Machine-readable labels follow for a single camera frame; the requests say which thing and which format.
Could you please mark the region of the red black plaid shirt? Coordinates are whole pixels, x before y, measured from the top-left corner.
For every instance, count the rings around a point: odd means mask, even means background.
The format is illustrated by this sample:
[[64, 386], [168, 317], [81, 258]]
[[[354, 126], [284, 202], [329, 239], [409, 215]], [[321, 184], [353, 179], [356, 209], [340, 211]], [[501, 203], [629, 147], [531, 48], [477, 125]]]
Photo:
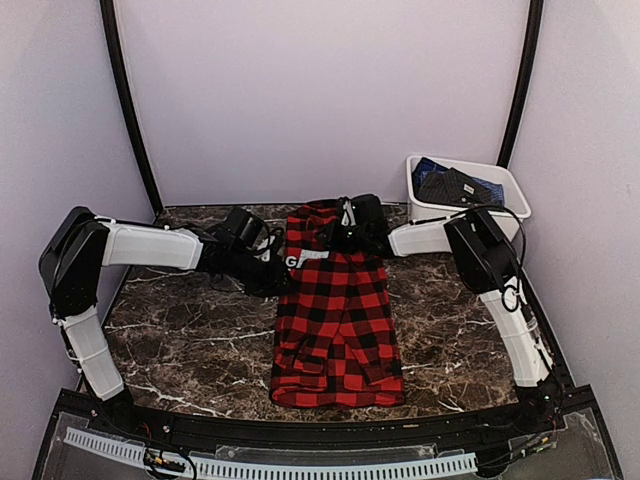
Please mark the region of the red black plaid shirt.
[[387, 275], [380, 257], [324, 246], [334, 200], [287, 217], [292, 290], [276, 310], [270, 398], [281, 407], [396, 407], [405, 389]]

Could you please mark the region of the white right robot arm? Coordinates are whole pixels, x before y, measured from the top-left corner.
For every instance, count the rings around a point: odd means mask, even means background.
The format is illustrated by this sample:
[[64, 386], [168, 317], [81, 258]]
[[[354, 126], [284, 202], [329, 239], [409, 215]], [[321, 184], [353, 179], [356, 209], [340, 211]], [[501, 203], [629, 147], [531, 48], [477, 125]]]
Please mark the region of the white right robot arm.
[[362, 252], [384, 258], [448, 251], [462, 283], [491, 314], [509, 355], [517, 387], [540, 388], [553, 374], [538, 323], [522, 289], [522, 260], [493, 215], [504, 212], [524, 229], [511, 210], [478, 205], [449, 216], [410, 220], [390, 229], [382, 214], [361, 215], [346, 203], [316, 239], [341, 253]]

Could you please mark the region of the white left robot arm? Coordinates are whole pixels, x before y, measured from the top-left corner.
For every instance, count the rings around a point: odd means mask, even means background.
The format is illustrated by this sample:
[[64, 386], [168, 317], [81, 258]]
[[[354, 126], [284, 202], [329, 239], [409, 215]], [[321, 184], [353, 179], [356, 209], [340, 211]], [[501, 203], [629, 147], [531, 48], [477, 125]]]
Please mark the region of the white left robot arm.
[[116, 220], [74, 207], [57, 229], [38, 262], [49, 311], [80, 367], [88, 389], [105, 404], [103, 421], [120, 436], [141, 427], [140, 412], [119, 373], [97, 312], [103, 268], [139, 265], [205, 272], [240, 283], [248, 296], [269, 298], [287, 293], [291, 277], [279, 254], [281, 228], [270, 228], [251, 212], [234, 207], [208, 228], [172, 228]]

